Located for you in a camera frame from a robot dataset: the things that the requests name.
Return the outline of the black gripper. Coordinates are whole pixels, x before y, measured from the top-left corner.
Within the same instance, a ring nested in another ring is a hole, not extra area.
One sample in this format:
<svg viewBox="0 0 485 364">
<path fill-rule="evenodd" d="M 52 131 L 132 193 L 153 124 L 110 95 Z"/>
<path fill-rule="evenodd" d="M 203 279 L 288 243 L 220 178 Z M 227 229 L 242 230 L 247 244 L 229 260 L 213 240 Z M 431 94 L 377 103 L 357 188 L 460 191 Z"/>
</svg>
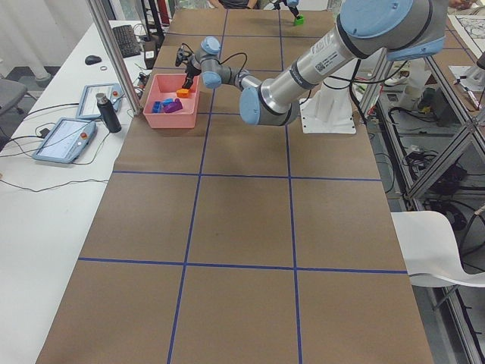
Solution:
<svg viewBox="0 0 485 364">
<path fill-rule="evenodd" d="M 186 62 L 186 78 L 183 84 L 184 89 L 190 89 L 194 79 L 201 74 L 201 65 L 194 55 L 191 55 Z"/>
</svg>

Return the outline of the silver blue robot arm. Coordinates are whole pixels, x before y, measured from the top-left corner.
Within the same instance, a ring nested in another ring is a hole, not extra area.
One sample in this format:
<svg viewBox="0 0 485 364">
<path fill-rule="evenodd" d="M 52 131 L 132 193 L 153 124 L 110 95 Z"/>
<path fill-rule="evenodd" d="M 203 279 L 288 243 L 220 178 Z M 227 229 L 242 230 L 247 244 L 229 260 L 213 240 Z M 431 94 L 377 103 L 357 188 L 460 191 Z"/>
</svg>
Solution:
<svg viewBox="0 0 485 364">
<path fill-rule="evenodd" d="M 379 49 L 389 61 L 424 58 L 441 51 L 446 1 L 345 1 L 334 28 L 274 79 L 260 81 L 246 69 L 232 69 L 218 58 L 221 44 L 208 36 L 196 52 L 177 52 L 186 82 L 200 76 L 209 89 L 222 84 L 241 91 L 239 113 L 252 125 L 284 126 L 299 111 L 299 97 L 355 58 Z"/>
</svg>

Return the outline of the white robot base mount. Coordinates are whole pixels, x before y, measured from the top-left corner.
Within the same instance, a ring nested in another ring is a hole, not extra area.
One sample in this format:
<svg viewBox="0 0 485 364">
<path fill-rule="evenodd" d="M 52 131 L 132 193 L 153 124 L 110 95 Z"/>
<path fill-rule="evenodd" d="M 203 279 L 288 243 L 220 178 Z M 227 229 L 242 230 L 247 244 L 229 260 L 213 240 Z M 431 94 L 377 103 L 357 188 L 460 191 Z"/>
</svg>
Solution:
<svg viewBox="0 0 485 364">
<path fill-rule="evenodd" d="M 349 82 L 327 77 L 313 98 L 300 106 L 302 131 L 355 134 Z"/>
</svg>

